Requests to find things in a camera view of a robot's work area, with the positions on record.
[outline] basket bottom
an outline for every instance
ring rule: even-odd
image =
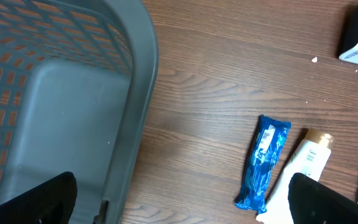
[[[0,204],[70,171],[78,185],[70,223],[92,223],[130,81],[66,61],[37,67],[24,93]]]

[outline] brown wood surface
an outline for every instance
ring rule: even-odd
[[[293,125],[270,188],[318,128],[337,137],[320,182],[358,199],[358,65],[336,57],[358,0],[144,3],[160,68],[123,223],[257,223],[233,200],[261,114]]]

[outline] perforated basket wall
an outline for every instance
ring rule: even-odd
[[[65,1],[0,0],[0,183],[31,70],[60,58],[131,75],[131,52],[117,24]]]

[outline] white tube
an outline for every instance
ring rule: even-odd
[[[272,195],[266,203],[267,212],[258,214],[256,220],[265,224],[293,224],[288,203],[289,184],[292,176],[300,172],[315,181],[320,175],[331,154],[334,138],[330,134],[309,129],[304,140],[285,166]]]

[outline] light blue plastic package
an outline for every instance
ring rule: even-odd
[[[236,198],[237,208],[255,210],[259,214],[266,212],[265,192],[290,128],[290,122],[264,115],[260,117],[258,135],[246,165],[240,194]]]

